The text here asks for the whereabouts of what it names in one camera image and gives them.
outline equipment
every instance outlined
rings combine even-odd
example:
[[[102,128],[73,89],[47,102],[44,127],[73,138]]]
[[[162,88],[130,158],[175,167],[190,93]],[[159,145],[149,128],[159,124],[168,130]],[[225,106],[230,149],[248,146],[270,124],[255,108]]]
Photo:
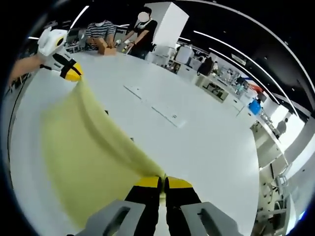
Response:
[[[40,68],[46,68],[69,81],[79,81],[83,75],[81,66],[68,53],[64,45],[67,31],[63,29],[44,30],[38,40],[38,55],[45,61]]]
[[[209,202],[202,203],[183,179],[146,177],[124,201],[115,200],[92,215],[76,236],[153,236],[160,193],[166,194],[166,222],[172,236],[241,236],[236,222]]]

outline human arm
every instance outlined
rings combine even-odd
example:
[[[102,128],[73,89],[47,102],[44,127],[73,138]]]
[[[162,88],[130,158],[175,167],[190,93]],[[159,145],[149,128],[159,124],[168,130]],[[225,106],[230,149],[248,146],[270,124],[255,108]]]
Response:
[[[148,30],[144,30],[137,38],[136,38],[136,40],[135,41],[133,41],[133,42],[130,42],[130,43],[128,43],[128,45],[127,45],[127,50],[129,49],[129,48],[132,48],[134,45],[136,45],[138,42],[140,42],[143,38],[144,38],[144,36],[146,36],[147,34],[148,34]]]
[[[125,36],[125,38],[122,40],[122,42],[125,42],[127,39],[130,39],[130,38],[133,36],[134,33],[135,33],[134,30],[130,31],[130,32]]]
[[[114,48],[115,43],[114,43],[114,35],[116,32],[116,27],[112,24],[108,30],[107,30],[107,36],[106,36],[106,43],[108,44],[108,47]]]
[[[85,31],[85,35],[87,37],[87,43],[90,44],[91,46],[95,46],[95,39],[92,37],[92,32],[91,32],[91,24],[89,24],[87,30]]]
[[[16,61],[13,65],[8,84],[11,84],[15,79],[26,73],[39,69],[39,66],[43,63],[44,61],[38,55]]]

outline hand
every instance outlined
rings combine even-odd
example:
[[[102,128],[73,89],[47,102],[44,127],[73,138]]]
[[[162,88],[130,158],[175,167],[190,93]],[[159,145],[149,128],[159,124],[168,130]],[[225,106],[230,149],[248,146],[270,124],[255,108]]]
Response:
[[[87,43],[91,46],[96,46],[95,40],[93,38],[87,38]]]
[[[113,41],[110,41],[107,43],[109,48],[114,48],[115,47],[115,43]]]
[[[134,43],[133,43],[133,42],[128,43],[128,45],[127,45],[127,47],[126,47],[126,50],[131,49],[133,46],[134,46]]]

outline man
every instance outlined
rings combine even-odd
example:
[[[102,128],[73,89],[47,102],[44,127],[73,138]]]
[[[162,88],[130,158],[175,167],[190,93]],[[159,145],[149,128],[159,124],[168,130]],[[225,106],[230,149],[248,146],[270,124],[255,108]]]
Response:
[[[150,8],[144,7],[141,13],[143,12],[147,14],[145,15],[146,19],[140,19],[141,22],[137,24],[137,26],[131,32],[129,32],[123,40],[123,42],[125,42],[127,39],[137,33],[138,37],[133,42],[130,42],[126,49],[128,50],[131,48],[129,54],[140,59],[145,59],[147,54],[152,51],[153,37],[158,26],[157,21],[151,18],[152,10]]]
[[[91,23],[89,24],[86,30],[86,37],[87,37],[87,50],[98,50],[96,45],[95,39],[103,38],[105,39],[108,47],[114,48],[114,34],[116,28],[113,23],[110,21],[102,21],[99,23]]]
[[[197,74],[203,74],[206,77],[209,76],[212,66],[213,66],[212,57],[208,57],[198,68]]]
[[[279,122],[277,126],[277,130],[279,132],[279,135],[276,135],[277,139],[286,132],[286,123],[288,122],[288,119],[285,118],[285,120],[282,120]]]

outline yellow cloth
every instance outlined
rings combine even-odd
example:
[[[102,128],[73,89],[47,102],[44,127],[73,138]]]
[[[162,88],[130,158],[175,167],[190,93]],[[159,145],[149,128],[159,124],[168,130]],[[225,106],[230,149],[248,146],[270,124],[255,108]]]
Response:
[[[60,202],[79,228],[123,200],[141,177],[165,174],[115,125],[84,80],[42,114],[42,145]]]

